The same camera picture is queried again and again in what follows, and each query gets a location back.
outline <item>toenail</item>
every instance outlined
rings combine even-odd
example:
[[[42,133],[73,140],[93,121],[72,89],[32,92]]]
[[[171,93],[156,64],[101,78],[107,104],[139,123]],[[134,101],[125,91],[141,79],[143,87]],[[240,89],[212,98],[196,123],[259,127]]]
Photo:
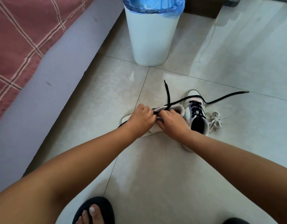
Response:
[[[95,212],[95,208],[94,207],[90,207],[89,210],[91,211],[91,213]]]

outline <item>pink checkered bedsheet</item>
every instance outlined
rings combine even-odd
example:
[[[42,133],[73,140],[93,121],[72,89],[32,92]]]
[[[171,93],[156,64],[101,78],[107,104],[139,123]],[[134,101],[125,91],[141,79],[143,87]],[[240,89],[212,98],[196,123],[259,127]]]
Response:
[[[93,0],[0,0],[0,117]]]

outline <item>white trash can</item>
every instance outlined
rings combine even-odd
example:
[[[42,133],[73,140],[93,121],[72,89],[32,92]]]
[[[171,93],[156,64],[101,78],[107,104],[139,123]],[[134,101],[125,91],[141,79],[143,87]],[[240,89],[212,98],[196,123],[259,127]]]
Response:
[[[141,12],[135,12],[136,9],[128,7],[125,5],[134,60],[141,66],[163,64],[167,58],[171,41],[184,7],[177,6],[179,7],[177,11],[175,8],[173,12],[171,8],[171,12],[166,11],[160,14],[142,12],[157,12],[157,10],[161,9],[152,10],[145,6],[147,10],[142,10],[141,7]]]

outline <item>white shoelace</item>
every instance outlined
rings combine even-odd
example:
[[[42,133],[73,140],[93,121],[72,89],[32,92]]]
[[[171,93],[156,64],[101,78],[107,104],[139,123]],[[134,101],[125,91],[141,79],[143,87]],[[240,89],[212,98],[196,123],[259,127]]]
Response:
[[[214,130],[219,129],[221,127],[221,125],[222,125],[221,120],[227,118],[227,117],[220,118],[219,112],[216,112],[216,111],[214,111],[212,113],[206,112],[206,115],[210,116],[209,118],[206,118],[208,120],[208,122],[209,122],[209,127],[210,127],[209,132],[211,132],[211,130],[213,130],[213,129]]]

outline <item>trash can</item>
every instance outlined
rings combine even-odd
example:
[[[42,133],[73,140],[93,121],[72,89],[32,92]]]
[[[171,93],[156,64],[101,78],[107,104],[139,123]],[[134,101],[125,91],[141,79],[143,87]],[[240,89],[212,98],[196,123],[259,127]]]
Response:
[[[141,66],[165,62],[185,0],[123,0],[133,57]]]

